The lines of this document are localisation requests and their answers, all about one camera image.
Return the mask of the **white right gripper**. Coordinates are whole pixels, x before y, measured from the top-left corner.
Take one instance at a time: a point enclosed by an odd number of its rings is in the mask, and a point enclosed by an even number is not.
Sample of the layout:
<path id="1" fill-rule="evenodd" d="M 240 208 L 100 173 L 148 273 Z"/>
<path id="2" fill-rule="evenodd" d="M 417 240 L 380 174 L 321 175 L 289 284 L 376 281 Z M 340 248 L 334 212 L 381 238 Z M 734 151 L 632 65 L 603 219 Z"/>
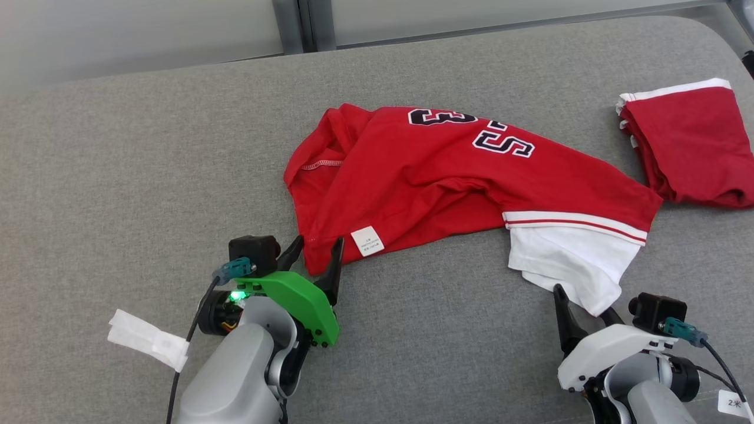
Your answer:
<path id="1" fill-rule="evenodd" d="M 644 350 L 660 352 L 678 342 L 675 337 L 625 325 L 612 307 L 600 314 L 606 328 L 588 335 L 573 316 L 571 301 L 562 284 L 554 285 L 553 295 L 560 348 L 565 357 L 558 366 L 557 377 L 566 391 L 581 392 L 586 381 L 622 360 Z"/>

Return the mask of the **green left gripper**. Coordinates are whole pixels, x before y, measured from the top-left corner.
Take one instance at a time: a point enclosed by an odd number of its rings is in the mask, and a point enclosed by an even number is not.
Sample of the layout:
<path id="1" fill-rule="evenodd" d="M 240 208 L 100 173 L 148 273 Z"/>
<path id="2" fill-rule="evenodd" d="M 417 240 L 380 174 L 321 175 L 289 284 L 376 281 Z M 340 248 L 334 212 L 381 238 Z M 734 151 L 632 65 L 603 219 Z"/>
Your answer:
<path id="1" fill-rule="evenodd" d="M 299 234 L 277 257 L 276 272 L 264 277 L 238 277 L 235 280 L 237 289 L 244 285 L 246 292 L 262 294 L 246 298 L 242 316 L 252 317 L 252 300 L 269 299 L 303 324 L 312 333 L 313 341 L 321 346 L 334 346 L 340 328 L 332 306 L 338 302 L 345 240 L 336 240 L 330 251 L 328 267 L 313 283 L 290 271 L 304 246 L 304 237 Z"/>

